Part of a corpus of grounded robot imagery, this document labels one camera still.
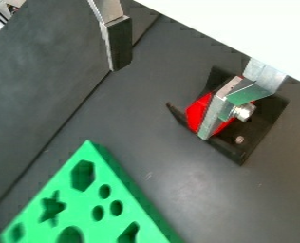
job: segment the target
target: screw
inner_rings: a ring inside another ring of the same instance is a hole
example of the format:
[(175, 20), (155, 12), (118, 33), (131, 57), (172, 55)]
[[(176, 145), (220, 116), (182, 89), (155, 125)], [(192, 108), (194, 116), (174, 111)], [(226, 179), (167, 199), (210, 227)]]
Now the screw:
[(243, 122), (250, 118), (251, 114), (255, 111), (257, 106), (251, 103), (246, 103), (240, 106), (235, 106), (234, 108), (234, 116)]
[(245, 141), (245, 137), (243, 136), (236, 136), (236, 140), (235, 140), (236, 144), (242, 144), (243, 141)]

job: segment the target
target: black mounting plate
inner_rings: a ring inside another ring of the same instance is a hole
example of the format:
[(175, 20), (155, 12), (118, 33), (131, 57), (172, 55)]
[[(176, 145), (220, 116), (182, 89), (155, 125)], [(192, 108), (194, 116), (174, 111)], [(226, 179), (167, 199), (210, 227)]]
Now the black mounting plate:
[[(226, 79), (232, 76), (235, 75), (214, 67), (207, 80), (207, 86), (200, 92), (199, 97), (210, 92), (208, 90), (214, 90)], [(180, 112), (170, 103), (167, 103), (166, 106), (179, 124), (187, 127), (184, 112)], [(287, 100), (278, 95), (271, 95), (257, 100), (255, 106), (257, 110), (246, 122), (234, 120), (230, 125), (206, 141), (206, 143), (238, 165), (243, 164), (258, 146), (287, 106)]]

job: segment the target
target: green shape sorter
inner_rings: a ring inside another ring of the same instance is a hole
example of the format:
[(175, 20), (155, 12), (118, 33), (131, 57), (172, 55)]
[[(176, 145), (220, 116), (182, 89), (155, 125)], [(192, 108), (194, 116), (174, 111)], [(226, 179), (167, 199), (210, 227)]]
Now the green shape sorter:
[(0, 242), (175, 243), (182, 240), (107, 149), (87, 140), (0, 233)]

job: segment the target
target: black table surface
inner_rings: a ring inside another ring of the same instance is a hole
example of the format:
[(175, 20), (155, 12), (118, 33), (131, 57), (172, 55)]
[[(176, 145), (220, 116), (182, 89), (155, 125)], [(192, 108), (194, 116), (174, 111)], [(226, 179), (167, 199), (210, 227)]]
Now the black table surface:
[(0, 230), (81, 142), (92, 140), (108, 147), (186, 242), (298, 243), (300, 83), (289, 79), (282, 85), (287, 108), (240, 167), (164, 107), (188, 105), (212, 66), (240, 74), (246, 60), (160, 18), (135, 46), (131, 65), (92, 91), (0, 202)]

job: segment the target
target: red object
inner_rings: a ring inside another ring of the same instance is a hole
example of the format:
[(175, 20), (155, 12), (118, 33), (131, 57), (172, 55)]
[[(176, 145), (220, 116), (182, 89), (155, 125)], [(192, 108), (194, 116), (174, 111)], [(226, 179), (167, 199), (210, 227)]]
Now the red object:
[[(187, 118), (187, 128), (191, 132), (198, 133), (200, 124), (204, 119), (206, 111), (210, 106), (212, 99), (212, 93), (207, 93), (202, 98), (199, 98), (186, 109)], [(220, 125), (214, 130), (212, 134), (218, 134), (226, 126), (234, 121), (235, 118), (230, 118), (227, 121), (220, 123)]]

